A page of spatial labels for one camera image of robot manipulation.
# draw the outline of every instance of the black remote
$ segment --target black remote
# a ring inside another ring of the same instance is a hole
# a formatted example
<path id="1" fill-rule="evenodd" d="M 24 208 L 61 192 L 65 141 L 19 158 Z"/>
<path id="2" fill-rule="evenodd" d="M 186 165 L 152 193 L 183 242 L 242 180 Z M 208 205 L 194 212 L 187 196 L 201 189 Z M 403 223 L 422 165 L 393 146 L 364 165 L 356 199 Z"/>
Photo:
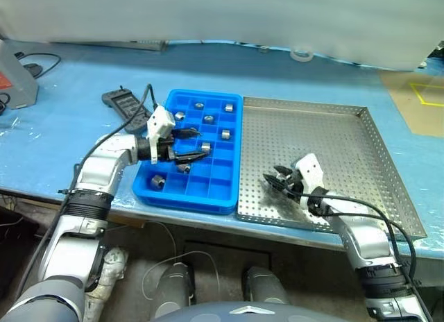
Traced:
<path id="1" fill-rule="evenodd" d="M 140 101 L 134 94 L 122 86 L 119 90 L 102 94 L 102 101 L 108 107 L 114 108 L 124 121 L 133 116 L 140 105 Z M 133 135 L 141 135 L 146 131 L 146 121 L 150 116 L 151 112 L 142 106 L 136 117 L 125 127 L 125 131 Z"/>

